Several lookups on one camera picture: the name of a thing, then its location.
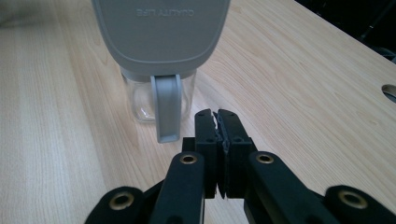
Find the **table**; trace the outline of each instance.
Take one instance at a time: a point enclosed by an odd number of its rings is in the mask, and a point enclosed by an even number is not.
[[[0,222],[82,223],[111,189],[165,177],[181,140],[134,120],[89,0],[0,1]],[[190,116],[239,115],[312,190],[345,184],[396,212],[396,65],[292,0],[233,0]],[[208,200],[205,223],[247,223]]]

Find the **dark floor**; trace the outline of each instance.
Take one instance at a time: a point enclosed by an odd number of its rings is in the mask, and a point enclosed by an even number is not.
[[[296,0],[396,63],[396,0]]]

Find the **gray handle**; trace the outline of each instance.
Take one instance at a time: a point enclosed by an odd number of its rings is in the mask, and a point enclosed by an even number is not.
[[[155,106],[157,141],[167,143],[180,137],[181,81],[180,75],[151,76]]]

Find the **wood grain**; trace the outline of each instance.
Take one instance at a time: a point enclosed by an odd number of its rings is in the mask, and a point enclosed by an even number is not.
[[[82,223],[111,189],[162,180],[181,140],[134,120],[88,0],[0,0],[0,222]],[[237,113],[312,190],[362,189],[396,212],[396,65],[291,0],[233,0],[191,115]],[[205,223],[247,223],[242,202]]]

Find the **tabletop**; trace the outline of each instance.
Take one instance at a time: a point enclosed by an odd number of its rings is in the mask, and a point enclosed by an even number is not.
[[[89,0],[0,0],[0,52],[1,223],[82,223],[108,191],[164,179],[182,140],[134,119]],[[308,188],[349,185],[396,213],[384,85],[395,64],[298,3],[233,0],[181,137],[196,112],[231,110]],[[248,223],[242,203],[206,200],[205,223]]]

